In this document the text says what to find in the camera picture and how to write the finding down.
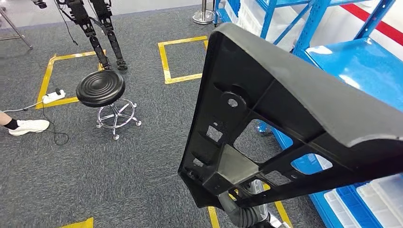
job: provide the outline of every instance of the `sneaker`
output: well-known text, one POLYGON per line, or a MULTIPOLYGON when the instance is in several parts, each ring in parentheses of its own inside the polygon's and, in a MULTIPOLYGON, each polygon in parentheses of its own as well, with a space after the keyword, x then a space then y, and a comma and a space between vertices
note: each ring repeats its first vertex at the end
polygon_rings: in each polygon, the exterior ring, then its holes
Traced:
POLYGON ((20 136, 28 132, 39 133, 49 127, 49 121, 47 120, 17 120, 17 124, 17 129, 9 129, 11 135, 20 136))

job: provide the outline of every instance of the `chrome stool base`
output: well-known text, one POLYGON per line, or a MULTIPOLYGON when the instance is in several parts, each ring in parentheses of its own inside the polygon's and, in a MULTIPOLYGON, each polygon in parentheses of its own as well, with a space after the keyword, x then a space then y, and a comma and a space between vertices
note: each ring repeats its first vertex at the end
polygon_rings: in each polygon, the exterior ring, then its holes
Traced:
POLYGON ((113 139, 114 139, 114 140, 118 140, 118 139, 119 139, 119 135, 116 134, 116 129, 119 128, 119 127, 123 127, 124 125, 126 125, 127 123, 129 123, 131 120, 134 120, 134 121, 136 122, 136 126, 140 126, 140 125, 141 125, 141 121, 134 117, 135 108, 137 107, 137 104, 136 104, 136 103, 133 103, 133 102, 131 102, 131 101, 127 100, 127 99, 123 99, 123 98, 117 99, 116 101, 123 101, 123 102, 125 102, 126 104, 125 104, 121 109, 118 109, 118 108, 115 106, 115 104, 110 104, 110 105, 108 105, 108 106, 101 107, 101 108, 99 109, 99 111, 98 111, 98 119, 97 119, 97 121, 96 121, 96 123, 97 123, 97 124, 96 124, 96 127, 97 127, 97 128, 105 127, 105 128, 110 128, 110 129, 112 129, 113 139), (122 114, 123 110, 125 110, 125 109, 126 109, 127 107, 129 107, 129 106, 132 108, 132 114, 131 114, 131 115, 122 114), (113 114, 107 115, 107 116, 104 116, 104 117, 101 117, 101 112, 102 112, 102 110, 103 110, 105 107, 109 107, 110 110, 112 110, 113 114), (107 120, 107 119, 110 119, 110 118, 114 118, 114 124, 113 124, 112 126, 107 125, 107 124, 105 124, 105 123, 102 122, 102 121, 107 120), (126 118, 127 120, 126 120, 125 122, 123 122, 122 124, 119 124, 119 125, 118 125, 118 124, 117 124, 118 118, 126 118))

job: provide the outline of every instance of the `power strip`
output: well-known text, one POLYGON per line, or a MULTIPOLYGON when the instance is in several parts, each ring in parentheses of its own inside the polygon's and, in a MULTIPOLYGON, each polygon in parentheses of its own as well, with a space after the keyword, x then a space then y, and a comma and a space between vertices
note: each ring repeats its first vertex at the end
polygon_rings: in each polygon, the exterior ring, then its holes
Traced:
POLYGON ((42 101, 44 104, 48 104, 50 102, 54 102, 57 100, 60 100, 66 96, 66 93, 64 90, 60 90, 60 95, 57 92, 53 92, 51 94, 46 94, 45 96, 42 97, 42 101))

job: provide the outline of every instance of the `humanoid robot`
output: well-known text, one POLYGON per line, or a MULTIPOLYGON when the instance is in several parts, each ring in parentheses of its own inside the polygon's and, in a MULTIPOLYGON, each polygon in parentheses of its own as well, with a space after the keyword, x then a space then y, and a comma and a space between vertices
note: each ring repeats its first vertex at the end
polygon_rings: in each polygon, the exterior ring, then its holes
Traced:
MULTIPOLYGON (((122 52, 120 50, 119 43, 117 42, 111 21, 111 0, 109 0, 108 3, 105 3, 104 0, 90 1, 94 6, 96 17, 98 20, 95 20, 94 18, 88 16, 88 13, 84 8, 83 0, 56 0, 56 3, 59 10, 63 12, 66 17, 68 17, 75 24, 79 25, 82 28, 86 36, 89 38, 92 47, 94 48, 94 51, 99 59, 99 63, 104 69, 108 70, 111 68, 111 66, 109 64, 108 58, 102 51, 101 45, 99 44, 98 38, 96 37, 96 33, 91 21, 100 26, 103 32, 108 36, 112 49, 116 55, 116 63, 118 65, 118 69, 126 70, 126 62, 123 60, 122 52), (71 10, 70 15, 61 8, 61 5, 67 5, 67 7, 71 10)), ((32 2, 35 5, 39 6, 41 9, 47 7, 46 3, 43 0, 32 0, 32 2)))

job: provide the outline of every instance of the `stool seat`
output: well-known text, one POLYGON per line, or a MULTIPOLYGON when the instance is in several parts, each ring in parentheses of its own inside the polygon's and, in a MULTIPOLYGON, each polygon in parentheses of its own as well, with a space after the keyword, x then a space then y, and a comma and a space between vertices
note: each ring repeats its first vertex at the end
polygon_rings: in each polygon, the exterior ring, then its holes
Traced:
POLYGON ((103 107, 119 99, 125 91, 123 77, 113 70, 101 70, 87 75, 76 89, 77 98, 89 107, 103 107))

